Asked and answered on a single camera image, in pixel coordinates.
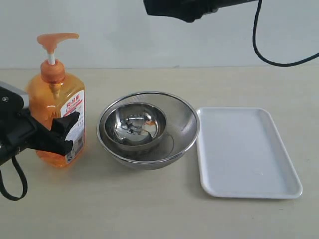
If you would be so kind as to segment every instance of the bottle label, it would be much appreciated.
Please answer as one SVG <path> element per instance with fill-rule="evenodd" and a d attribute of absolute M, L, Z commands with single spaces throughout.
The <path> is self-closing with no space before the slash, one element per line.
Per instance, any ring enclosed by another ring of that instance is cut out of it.
<path fill-rule="evenodd" d="M 73 147 L 71 152 L 65 156 L 66 163 L 69 164 L 79 154 L 81 149 L 84 147 L 84 91 L 79 91 L 68 100 L 61 108 L 61 117 L 68 116 L 73 112 L 79 112 L 78 122 L 71 128 L 65 140 L 72 140 Z"/>

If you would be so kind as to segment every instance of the white pump tube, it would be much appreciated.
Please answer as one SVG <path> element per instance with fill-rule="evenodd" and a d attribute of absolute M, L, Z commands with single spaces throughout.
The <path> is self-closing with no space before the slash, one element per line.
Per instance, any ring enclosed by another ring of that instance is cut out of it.
<path fill-rule="evenodd" d="M 54 53 L 52 53 L 52 54 L 48 53 L 48 62 L 50 65 L 55 65 Z"/>

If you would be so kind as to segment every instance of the bowl rim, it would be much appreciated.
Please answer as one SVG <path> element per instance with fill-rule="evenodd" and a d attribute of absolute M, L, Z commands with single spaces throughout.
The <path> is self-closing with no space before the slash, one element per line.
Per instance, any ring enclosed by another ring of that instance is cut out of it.
<path fill-rule="evenodd" d="M 131 103 L 127 103 L 127 104 L 123 104 L 123 105 L 120 105 L 118 107 L 116 107 L 115 109 L 113 109 L 108 115 L 107 115 L 107 118 L 105 119 L 105 122 L 108 120 L 108 118 L 110 117 L 111 114 L 113 114 L 116 110 L 118 110 L 120 107 L 123 107 L 123 106 L 127 106 L 127 105 L 132 105 L 132 104 L 143 104 L 143 105 L 148 105 L 148 106 L 151 106 L 151 107 L 154 107 L 155 109 L 157 109 L 163 116 L 164 116 L 164 119 L 165 119 L 165 126 L 164 126 L 164 130 L 154 139 L 152 140 L 151 142 L 148 142 L 148 143 L 145 143 L 145 144 L 141 144 L 141 145 L 125 145 L 125 144 L 121 144 L 121 143 L 118 143 L 116 142 L 115 140 L 113 140 L 109 134 L 107 133 L 106 129 L 104 129 L 104 133 L 106 135 L 106 137 L 113 143 L 115 144 L 120 144 L 120 145 L 124 145 L 125 147 L 127 148 L 136 148 L 136 147 L 140 147 L 140 146 L 147 146 L 147 145 L 151 145 L 154 141 L 157 141 L 158 139 L 162 138 L 162 136 L 164 135 L 164 133 L 166 132 L 166 126 L 167 126 L 167 118 L 166 118 L 166 114 L 157 106 L 153 105 L 153 104 L 150 104 L 150 103 L 143 103 L 143 102 L 131 102 Z"/>
<path fill-rule="evenodd" d="M 195 116 L 195 119 L 196 119 L 196 123 L 197 123 L 197 129 L 196 129 L 196 133 L 195 133 L 195 137 L 193 138 L 193 140 L 190 142 L 190 144 L 188 144 L 187 147 L 185 147 L 181 152 L 175 154 L 175 155 L 172 155 L 168 158 L 164 158 L 164 159 L 159 159 L 159 160 L 155 160 L 155 161 L 137 161 L 137 160 L 132 160 L 132 159 L 129 159 L 129 158 L 125 158 L 125 157 L 122 157 L 116 153 L 114 153 L 112 150 L 110 150 L 106 145 L 105 143 L 103 142 L 101 136 L 100 136 L 100 130 L 99 130 L 99 127 L 100 127 L 100 123 L 101 123 L 101 120 L 105 114 L 105 112 L 111 108 L 113 105 L 115 105 L 116 103 L 124 100 L 124 99 L 127 99 L 129 97 L 132 97 L 132 96 L 138 96 L 138 95 L 144 95 L 144 94 L 159 94 L 159 95 L 165 95 L 165 96 L 169 96 L 169 97 L 173 97 L 181 102 L 183 102 L 185 105 L 187 105 L 190 110 L 192 111 L 193 115 Z M 128 163 L 133 163 L 133 164 L 143 164 L 143 165 L 152 165 L 152 164 L 159 164 L 159 163 L 164 163 L 164 162 L 167 162 L 167 161 L 170 161 L 172 159 L 175 159 L 175 158 L 179 158 L 179 157 L 182 157 L 186 151 L 188 151 L 196 142 L 197 140 L 197 137 L 198 137 L 198 134 L 199 134 L 199 129 L 200 129 L 200 122 L 199 122 L 199 117 L 198 117 L 198 114 L 196 112 L 196 110 L 185 100 L 183 100 L 182 98 L 176 96 L 176 95 L 173 95 L 171 93 L 166 93 L 166 92 L 160 92 L 160 91 L 140 91 L 140 92 L 135 92 L 135 93 L 131 93 L 129 95 L 126 95 L 126 96 L 123 96 L 123 97 L 120 97 L 118 98 L 117 100 L 113 101 L 111 104 L 109 104 L 107 107 L 104 108 L 104 110 L 102 111 L 102 113 L 100 114 L 99 116 L 99 120 L 98 120 L 98 123 L 97 123 L 97 126 L 96 126 L 96 133 L 97 133 L 97 138 L 100 142 L 100 144 L 104 147 L 104 149 L 106 149 L 109 153 L 111 153 L 113 156 L 115 156 L 116 158 L 118 158 L 119 160 L 122 160 L 122 161 L 125 161 L 125 162 L 128 162 Z"/>

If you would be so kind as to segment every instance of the black cable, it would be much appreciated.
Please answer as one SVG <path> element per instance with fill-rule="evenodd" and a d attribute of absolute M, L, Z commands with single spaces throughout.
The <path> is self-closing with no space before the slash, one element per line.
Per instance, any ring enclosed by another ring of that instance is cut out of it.
<path fill-rule="evenodd" d="M 257 23 L 258 23 L 258 18 L 259 18 L 259 13 L 260 13 L 260 9 L 261 9 L 261 5 L 263 3 L 263 0 L 258 0 L 258 6 L 257 6 L 257 10 L 256 10 L 256 15 L 255 15 L 255 20 L 254 20 L 254 27 L 253 27 L 253 48 L 255 53 L 257 54 L 257 56 L 264 62 L 273 65 L 273 66 L 279 66 L 279 67 L 291 67 L 291 66 L 298 66 L 301 65 L 303 63 L 309 62 L 311 60 L 314 60 L 315 58 L 319 57 L 319 53 L 312 55 L 310 57 L 307 57 L 301 61 L 296 61 L 293 63 L 277 63 L 277 62 L 273 62 L 270 61 L 268 59 L 266 59 L 265 57 L 263 57 L 263 55 L 259 52 L 257 45 L 256 45 L 256 31 L 257 31 Z"/>
<path fill-rule="evenodd" d="M 15 197 L 15 196 L 12 196 L 10 193 L 8 193 L 8 191 L 5 189 L 5 186 L 3 184 L 1 171 L 0 171 L 0 192 L 5 198 L 12 200 L 12 201 L 18 201 L 18 200 L 25 197 L 25 195 L 28 191 L 28 183 L 27 183 L 26 177 L 25 177 L 20 165 L 18 164 L 18 161 L 16 160 L 15 156 L 12 157 L 12 164 L 20 177 L 20 180 L 22 183 L 22 194 L 20 197 Z"/>

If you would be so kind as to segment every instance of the orange pump head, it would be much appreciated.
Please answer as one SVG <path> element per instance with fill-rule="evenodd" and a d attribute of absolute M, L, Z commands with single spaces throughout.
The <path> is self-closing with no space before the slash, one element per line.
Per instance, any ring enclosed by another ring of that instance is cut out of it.
<path fill-rule="evenodd" d="M 57 44 L 66 39 L 77 39 L 79 35 L 76 33 L 53 33 L 44 34 L 37 37 L 38 43 L 48 53 L 48 59 L 41 64 L 41 77 L 48 83 L 60 83 L 65 77 L 64 65 L 55 59 L 54 50 Z"/>

